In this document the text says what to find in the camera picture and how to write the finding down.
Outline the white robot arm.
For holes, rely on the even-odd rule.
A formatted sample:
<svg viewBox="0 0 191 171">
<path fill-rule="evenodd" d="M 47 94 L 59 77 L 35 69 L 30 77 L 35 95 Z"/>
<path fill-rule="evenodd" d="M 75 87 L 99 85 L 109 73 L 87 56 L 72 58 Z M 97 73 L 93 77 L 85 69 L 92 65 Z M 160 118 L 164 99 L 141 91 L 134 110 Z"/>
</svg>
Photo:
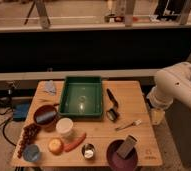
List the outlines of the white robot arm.
<svg viewBox="0 0 191 171">
<path fill-rule="evenodd" d="M 191 63 L 181 62 L 162 68 L 154 75 L 155 85 L 146 98 L 151 104 L 153 125 L 159 125 L 165 111 L 176 99 L 191 109 Z"/>
</svg>

